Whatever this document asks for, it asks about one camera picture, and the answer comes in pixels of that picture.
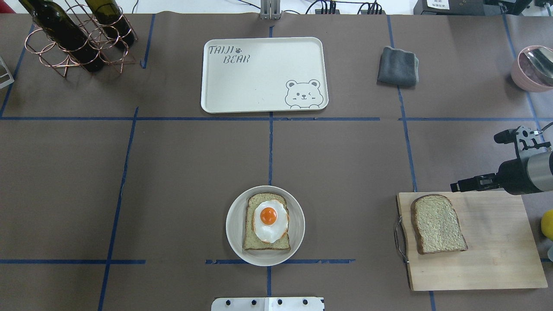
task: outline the wooden cutting board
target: wooden cutting board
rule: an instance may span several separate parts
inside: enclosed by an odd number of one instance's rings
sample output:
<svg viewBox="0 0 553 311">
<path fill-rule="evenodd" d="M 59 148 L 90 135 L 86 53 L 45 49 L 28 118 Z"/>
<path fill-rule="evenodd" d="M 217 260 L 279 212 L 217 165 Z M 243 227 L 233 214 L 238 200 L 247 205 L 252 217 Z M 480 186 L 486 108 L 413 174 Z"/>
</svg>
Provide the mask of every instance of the wooden cutting board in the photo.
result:
<svg viewBox="0 0 553 311">
<path fill-rule="evenodd" d="M 411 203 L 426 194 L 448 197 L 467 241 L 465 252 L 420 255 Z M 504 191 L 400 193 L 398 209 L 414 291 L 547 287 L 544 270 L 519 195 Z"/>
</svg>

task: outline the bear illustration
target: bear illustration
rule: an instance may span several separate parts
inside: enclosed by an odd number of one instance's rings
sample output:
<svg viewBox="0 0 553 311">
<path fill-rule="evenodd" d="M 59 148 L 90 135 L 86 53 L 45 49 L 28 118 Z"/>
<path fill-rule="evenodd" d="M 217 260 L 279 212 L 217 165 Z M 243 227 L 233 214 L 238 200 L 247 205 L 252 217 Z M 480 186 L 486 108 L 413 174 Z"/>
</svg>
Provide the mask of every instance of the bear illustration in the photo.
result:
<svg viewBox="0 0 553 311">
<path fill-rule="evenodd" d="M 321 83 L 315 79 L 301 83 L 290 80 L 286 82 L 288 94 L 284 100 L 290 109 L 320 107 L 323 97 L 319 86 Z"/>
</svg>

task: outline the bread slice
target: bread slice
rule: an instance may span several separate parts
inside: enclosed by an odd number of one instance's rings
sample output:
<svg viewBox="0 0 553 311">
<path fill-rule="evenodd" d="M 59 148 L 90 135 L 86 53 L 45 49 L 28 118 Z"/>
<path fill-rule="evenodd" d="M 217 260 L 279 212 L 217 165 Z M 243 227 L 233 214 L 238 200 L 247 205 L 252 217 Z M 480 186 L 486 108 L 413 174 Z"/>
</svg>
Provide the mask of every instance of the bread slice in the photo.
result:
<svg viewBox="0 0 553 311">
<path fill-rule="evenodd" d="M 289 251 L 290 250 L 290 237 L 288 236 L 288 231 L 280 239 L 276 240 L 274 243 L 266 243 L 260 240 L 255 232 L 253 231 L 253 213 L 259 204 L 269 201 L 269 200 L 278 200 L 284 205 L 284 209 L 288 212 L 288 207 L 286 206 L 286 200 L 274 193 L 258 193 L 248 200 L 248 207 L 246 208 L 246 234 L 244 235 L 244 244 L 242 248 L 249 250 L 281 250 Z"/>
<path fill-rule="evenodd" d="M 411 205 L 411 222 L 417 252 L 421 255 L 468 249 L 457 213 L 443 195 L 430 194 L 416 199 Z"/>
</svg>

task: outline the blue tape line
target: blue tape line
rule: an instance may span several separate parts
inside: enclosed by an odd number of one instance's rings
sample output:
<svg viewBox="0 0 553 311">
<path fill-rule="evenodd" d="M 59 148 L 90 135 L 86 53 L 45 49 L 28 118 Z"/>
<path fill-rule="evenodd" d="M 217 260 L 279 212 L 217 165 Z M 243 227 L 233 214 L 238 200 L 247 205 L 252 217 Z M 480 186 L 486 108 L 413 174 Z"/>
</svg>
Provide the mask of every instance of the blue tape line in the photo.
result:
<svg viewBox="0 0 553 311">
<path fill-rule="evenodd" d="M 275 121 L 380 121 L 378 117 L 324 117 L 324 118 L 302 118 L 302 117 L 278 117 Z"/>
<path fill-rule="evenodd" d="M 271 297 L 273 295 L 273 291 L 271 290 L 271 266 L 267 267 L 267 297 Z"/>
<path fill-rule="evenodd" d="M 206 265 L 243 265 L 243 264 L 247 264 L 247 262 L 242 259 L 215 259 L 215 261 L 211 259 L 206 260 Z"/>
<path fill-rule="evenodd" d="M 139 121 L 268 121 L 269 117 L 139 117 Z"/>
<path fill-rule="evenodd" d="M 392 21 L 390 19 L 390 15 L 386 15 L 386 19 L 388 21 L 388 33 L 390 35 L 390 45 L 392 48 L 394 47 L 394 35 L 392 33 Z M 403 104 L 403 95 L 401 94 L 401 89 L 398 88 L 398 98 L 399 102 L 401 103 L 401 120 L 403 122 L 403 132 L 405 134 L 405 144 L 407 146 L 407 155 L 409 157 L 409 168 L 411 169 L 411 182 L 413 183 L 413 191 L 417 192 L 417 186 L 416 186 L 416 176 L 415 176 L 415 166 L 413 164 L 413 154 L 411 153 L 411 142 L 409 141 L 409 131 L 407 129 L 407 121 L 406 115 L 405 115 L 405 105 Z"/>
<path fill-rule="evenodd" d="M 123 199 L 123 187 L 127 179 L 127 168 L 129 164 L 129 154 L 131 153 L 131 146 L 133 144 L 134 129 L 137 124 L 138 107 L 134 110 L 133 125 L 131 127 L 131 134 L 129 135 L 129 143 L 127 145 L 127 155 L 125 156 L 125 165 L 123 167 L 123 177 L 121 177 L 121 186 L 119 187 L 119 197 L 117 199 L 117 208 L 115 209 L 115 217 L 113 218 L 113 229 L 111 231 L 111 239 L 109 241 L 109 250 L 107 252 L 106 269 L 104 271 L 104 278 L 102 281 L 102 291 L 100 293 L 100 302 L 98 303 L 98 311 L 103 308 L 103 301 L 106 295 L 107 280 L 109 277 L 109 266 L 111 264 L 111 257 L 113 255 L 113 245 L 115 244 L 115 234 L 117 232 L 117 224 L 119 222 L 119 212 L 121 210 L 121 201 Z"/>
<path fill-rule="evenodd" d="M 34 24 L 31 25 L 31 28 L 29 29 L 29 34 L 33 32 L 33 29 L 34 29 Z M 15 70 L 13 71 L 13 80 L 15 80 L 15 78 L 17 77 L 17 73 L 19 72 L 19 67 L 21 66 L 21 62 L 23 61 L 23 56 L 25 56 L 25 45 L 23 45 L 23 49 L 21 49 L 19 60 L 17 61 L 17 65 L 15 66 Z M 0 117 L 4 115 L 4 110 L 8 105 L 9 95 L 12 93 L 12 88 L 14 84 L 15 82 L 8 86 L 8 91 L 6 92 L 6 96 L 4 97 L 4 103 L 2 103 L 2 108 L 0 108 Z"/>
<path fill-rule="evenodd" d="M 386 19 L 388 20 L 388 34 L 390 35 L 390 46 L 392 48 L 395 48 L 394 35 L 392 34 L 392 21 L 390 20 L 390 15 L 386 15 Z"/>
<path fill-rule="evenodd" d="M 132 121 L 131 117 L 0 117 L 18 121 Z"/>
<path fill-rule="evenodd" d="M 432 311 L 436 311 L 436 302 L 434 301 L 434 291 L 428 291 L 430 296 L 430 308 Z"/>
<path fill-rule="evenodd" d="M 403 132 L 405 135 L 405 144 L 407 145 L 407 156 L 409 157 L 409 169 L 411 170 L 411 182 L 413 182 L 413 191 L 418 192 L 416 186 L 415 165 L 413 164 L 413 154 L 411 153 L 411 141 L 409 140 L 409 130 L 407 129 L 407 121 L 405 120 L 405 106 L 403 105 L 403 96 L 398 86 L 399 102 L 401 102 L 401 115 L 403 119 Z"/>
<path fill-rule="evenodd" d="M 132 117 L 0 117 L 19 121 L 132 121 Z M 138 117 L 137 121 L 270 121 L 271 117 Z M 273 121 L 380 121 L 379 117 L 278 117 Z"/>
<path fill-rule="evenodd" d="M 308 265 L 317 263 L 329 263 L 338 265 L 347 265 L 354 262 L 355 259 L 288 259 L 282 265 Z M 207 259 L 206 265 L 244 265 L 246 261 L 242 259 Z"/>
<path fill-rule="evenodd" d="M 507 23 L 507 17 L 505 14 L 503 14 L 503 26 L 505 27 L 505 33 L 507 34 L 507 41 L 509 42 L 509 47 L 511 49 L 511 54 L 513 55 L 513 59 L 517 59 L 517 53 L 515 52 L 515 47 L 513 45 L 513 40 L 511 39 L 511 31 L 509 30 L 509 24 Z M 532 116 L 534 118 L 534 122 L 536 123 L 536 129 L 538 131 L 541 131 L 540 122 L 538 121 L 538 115 L 536 114 L 536 109 L 534 108 L 534 103 L 532 102 L 532 98 L 530 97 L 530 93 L 528 91 L 526 92 L 526 99 L 528 99 L 528 104 L 530 105 L 530 111 L 532 112 Z M 543 135 L 540 135 L 541 141 L 545 142 Z"/>
<path fill-rule="evenodd" d="M 503 14 L 503 26 L 505 26 L 505 32 L 507 33 L 507 41 L 509 42 L 509 47 L 511 48 L 511 54 L 513 54 L 513 58 L 516 58 L 517 53 L 515 52 L 515 47 L 513 45 L 513 41 L 511 40 L 511 31 L 509 31 L 509 25 L 507 25 L 507 17 L 505 14 Z"/>
<path fill-rule="evenodd" d="M 404 117 L 399 121 L 534 121 L 533 118 L 410 118 Z"/>
<path fill-rule="evenodd" d="M 273 113 L 269 113 L 269 181 L 268 185 L 273 185 Z"/>
<path fill-rule="evenodd" d="M 347 265 L 349 263 L 354 262 L 355 259 L 288 259 L 283 262 L 283 264 L 292 264 L 292 265 L 298 265 L 298 264 L 317 264 L 317 263 L 330 263 L 330 264 L 338 264 L 338 265 Z"/>
<path fill-rule="evenodd" d="M 105 265 L 106 260 L 0 259 L 0 265 Z M 145 265 L 146 260 L 112 260 L 112 265 Z"/>
<path fill-rule="evenodd" d="M 150 53 L 150 43 L 152 43 L 152 33 L 154 32 L 155 14 L 152 14 L 152 21 L 150 22 L 150 33 L 148 34 L 148 43 L 146 43 L 146 53 L 144 54 L 144 61 L 140 60 L 142 69 L 146 69 L 148 63 L 148 55 Z"/>
</svg>

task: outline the wine bottle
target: wine bottle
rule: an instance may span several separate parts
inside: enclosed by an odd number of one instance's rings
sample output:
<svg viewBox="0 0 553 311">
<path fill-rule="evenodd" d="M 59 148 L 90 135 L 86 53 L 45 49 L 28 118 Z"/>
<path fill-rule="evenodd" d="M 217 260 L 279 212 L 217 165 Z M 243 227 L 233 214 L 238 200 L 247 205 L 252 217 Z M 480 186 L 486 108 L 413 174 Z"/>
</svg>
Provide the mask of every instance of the wine bottle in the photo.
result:
<svg viewBox="0 0 553 311">
<path fill-rule="evenodd" d="M 128 47 L 133 45 L 136 38 L 134 37 L 127 20 L 122 17 L 123 12 L 121 12 L 115 0 L 85 1 L 98 22 L 102 25 L 109 25 L 103 28 L 108 39 L 116 40 L 117 35 L 119 35 L 121 37 L 120 40 L 123 40 Z M 117 42 L 115 46 L 120 49 L 125 48 L 125 45 L 121 42 Z"/>
<path fill-rule="evenodd" d="M 70 51 L 71 57 L 86 70 L 102 69 L 104 63 L 99 51 L 92 48 L 88 36 L 77 26 L 65 11 L 53 1 L 19 0 L 28 10 L 35 24 L 62 49 Z"/>
</svg>

